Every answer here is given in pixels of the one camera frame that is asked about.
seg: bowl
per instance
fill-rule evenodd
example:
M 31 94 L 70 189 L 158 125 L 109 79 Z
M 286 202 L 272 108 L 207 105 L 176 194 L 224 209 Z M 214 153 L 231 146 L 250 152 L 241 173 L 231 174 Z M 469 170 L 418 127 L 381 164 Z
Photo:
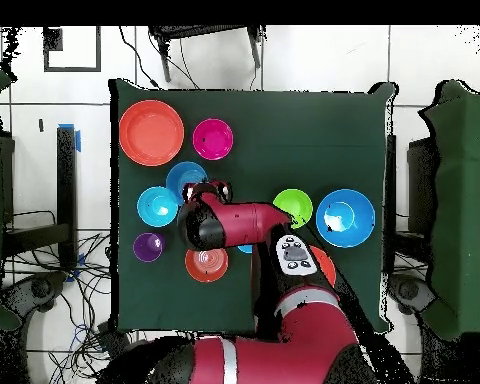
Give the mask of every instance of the bowl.
M 228 269 L 228 254 L 224 249 L 207 251 L 188 250 L 185 267 L 189 275 L 200 283 L 212 283 L 221 278 Z
M 133 242 L 133 253 L 142 262 L 153 262 L 162 254 L 165 240 L 161 234 L 143 233 Z
M 208 160 L 218 160 L 231 151 L 233 131 L 220 119 L 206 119 L 195 128 L 192 140 L 199 156 Z
M 139 165 L 169 162 L 183 145 L 183 121 L 168 104 L 144 100 L 130 106 L 119 121 L 119 144 Z
M 375 210 L 364 194 L 350 189 L 336 190 L 320 202 L 316 226 L 333 246 L 356 247 L 372 233 Z
M 319 249 L 315 246 L 309 247 L 311 249 L 311 253 L 313 253 L 316 261 L 320 265 L 320 269 L 324 273 L 331 286 L 334 287 L 334 283 L 336 283 L 336 268 L 333 261 L 331 260 L 329 255 L 325 253 L 322 249 Z
M 169 189 L 150 187 L 139 196 L 137 212 L 146 224 L 163 227 L 176 218 L 178 203 Z
M 172 191 L 178 205 L 183 205 L 183 187 L 186 183 L 198 183 L 205 180 L 206 171 L 195 162 L 180 162 L 167 174 L 165 186 Z
M 274 205 L 294 218 L 292 228 L 300 228 L 307 224 L 313 215 L 313 203 L 302 190 L 289 188 L 283 190 L 274 199 Z
M 243 244 L 242 246 L 237 246 L 241 252 L 252 253 L 252 244 Z

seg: orange plate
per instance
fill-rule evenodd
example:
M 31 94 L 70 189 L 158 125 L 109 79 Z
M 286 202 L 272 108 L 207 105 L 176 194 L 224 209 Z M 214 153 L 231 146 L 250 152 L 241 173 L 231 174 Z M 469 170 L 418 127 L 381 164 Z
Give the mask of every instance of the orange plate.
M 188 273 L 200 283 L 212 283 L 221 278 L 228 269 L 228 254 L 224 249 L 196 252 L 187 250 L 185 267 Z
M 331 258 L 322 249 L 319 249 L 315 246 L 309 247 L 311 248 L 313 255 L 315 255 L 316 260 L 320 264 L 320 269 L 329 280 L 329 283 L 331 283 L 331 286 L 334 287 L 334 283 L 336 282 L 336 268 L 334 267 L 334 263 L 331 261 Z
M 119 142 L 126 156 L 140 165 L 169 162 L 183 144 L 183 122 L 176 111 L 158 100 L 130 106 L 119 122 Z

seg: dark green tablecloth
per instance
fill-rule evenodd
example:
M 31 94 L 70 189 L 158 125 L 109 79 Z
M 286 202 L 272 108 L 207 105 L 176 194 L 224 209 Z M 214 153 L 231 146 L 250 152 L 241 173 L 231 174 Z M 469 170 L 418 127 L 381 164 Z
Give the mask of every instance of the dark green tablecloth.
M 423 317 L 451 340 L 480 332 L 480 93 L 454 80 L 438 87 L 436 104 L 421 111 L 441 157 L 431 273 L 439 298 Z
M 387 330 L 387 323 L 379 318 L 379 297 L 385 111 L 393 96 L 392 84 L 384 83 L 372 94 L 148 91 L 122 80 L 116 84 L 119 117 L 134 103 L 155 99 L 171 105 L 185 126 L 182 149 L 163 166 L 140 166 L 119 152 L 121 329 L 253 330 L 250 255 L 228 249 L 226 275 L 212 284 L 198 283 L 185 269 L 186 249 L 176 221 L 156 229 L 137 215 L 142 191 L 165 185 L 171 167 L 190 160 L 201 164 L 209 177 L 230 181 L 234 202 L 271 202 L 281 190 L 299 188 L 309 194 L 316 210 L 333 190 L 351 188 L 364 193 L 376 211 L 372 235 L 359 247 L 329 246 L 328 252 L 355 289 L 375 330 Z M 211 117 L 226 121 L 234 133 L 232 151 L 218 161 L 202 159 L 192 147 L 194 128 Z M 316 229 L 314 214 L 311 224 Z M 133 241 L 146 231 L 159 232 L 167 241 L 163 256 L 148 264 L 139 262 L 132 252 Z M 307 229 L 298 232 L 315 244 Z

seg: blue tape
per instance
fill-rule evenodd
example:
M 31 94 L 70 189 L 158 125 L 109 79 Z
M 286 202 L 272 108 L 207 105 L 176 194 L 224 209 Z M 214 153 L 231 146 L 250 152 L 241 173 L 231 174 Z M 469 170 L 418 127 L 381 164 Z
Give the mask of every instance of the blue tape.
M 82 151 L 82 145 L 80 144 L 80 130 L 78 130 L 75 134 L 75 149 L 77 152 Z
M 78 265 L 85 265 L 85 253 L 80 253 L 80 255 L 78 255 L 78 261 L 77 261 L 77 264 Z M 80 270 L 79 269 L 75 269 L 73 270 L 72 274 L 75 276 L 75 277 L 78 277 L 80 275 Z M 66 283 L 72 283 L 73 281 L 75 281 L 75 279 L 73 277 L 68 277 L 66 278 Z

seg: red robot arm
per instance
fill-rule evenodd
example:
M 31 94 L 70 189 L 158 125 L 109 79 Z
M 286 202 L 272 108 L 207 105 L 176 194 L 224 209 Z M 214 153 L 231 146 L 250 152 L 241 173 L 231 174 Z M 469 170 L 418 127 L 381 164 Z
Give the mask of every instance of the red robot arm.
M 358 340 L 291 217 L 231 203 L 222 182 L 188 184 L 178 227 L 189 248 L 252 244 L 256 338 L 201 338 L 152 370 L 148 384 L 375 384 Z

